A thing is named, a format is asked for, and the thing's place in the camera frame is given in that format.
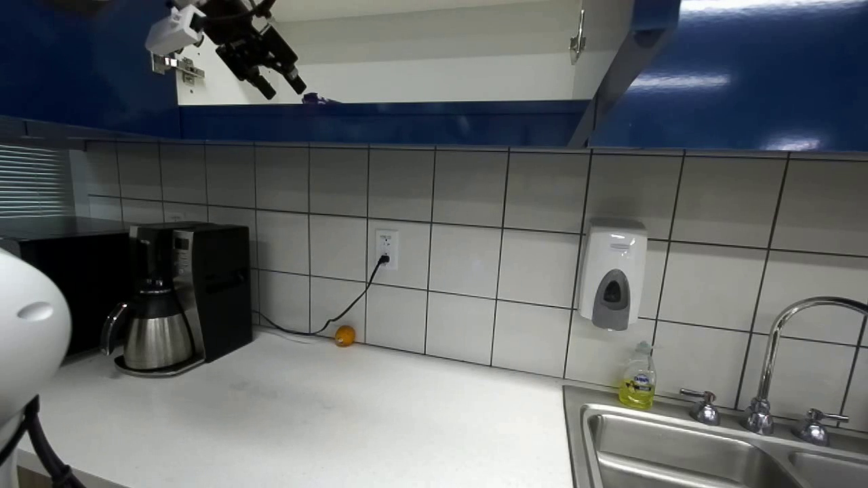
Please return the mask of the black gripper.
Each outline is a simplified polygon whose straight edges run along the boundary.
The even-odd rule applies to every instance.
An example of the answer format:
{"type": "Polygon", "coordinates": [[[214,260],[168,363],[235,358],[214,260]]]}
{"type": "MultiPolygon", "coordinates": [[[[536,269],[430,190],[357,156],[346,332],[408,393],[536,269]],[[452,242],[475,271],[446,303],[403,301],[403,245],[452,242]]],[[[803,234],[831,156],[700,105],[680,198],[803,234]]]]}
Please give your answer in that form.
{"type": "Polygon", "coordinates": [[[252,19],[271,19],[277,0],[202,0],[202,34],[214,40],[218,61],[235,80],[248,81],[265,101],[277,89],[259,77],[262,69],[277,70],[294,96],[307,92],[307,81],[294,70],[294,51],[274,28],[255,28],[252,19]]]}

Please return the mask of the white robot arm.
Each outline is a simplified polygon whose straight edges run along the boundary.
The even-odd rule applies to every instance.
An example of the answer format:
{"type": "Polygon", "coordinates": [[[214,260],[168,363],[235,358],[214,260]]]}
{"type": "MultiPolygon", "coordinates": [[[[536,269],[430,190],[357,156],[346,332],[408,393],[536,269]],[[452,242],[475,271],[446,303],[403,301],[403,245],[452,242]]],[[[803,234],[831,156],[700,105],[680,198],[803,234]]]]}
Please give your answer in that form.
{"type": "MultiPolygon", "coordinates": [[[[271,70],[294,57],[271,28],[274,0],[0,0],[0,118],[137,139],[237,142],[259,127],[252,105],[183,105],[176,85],[205,70],[209,46],[242,85],[271,96],[271,70]]],[[[15,448],[33,443],[53,488],[81,488],[41,431],[41,387],[69,343],[67,301],[45,271],[0,253],[3,488],[19,488],[15,448]]]]}

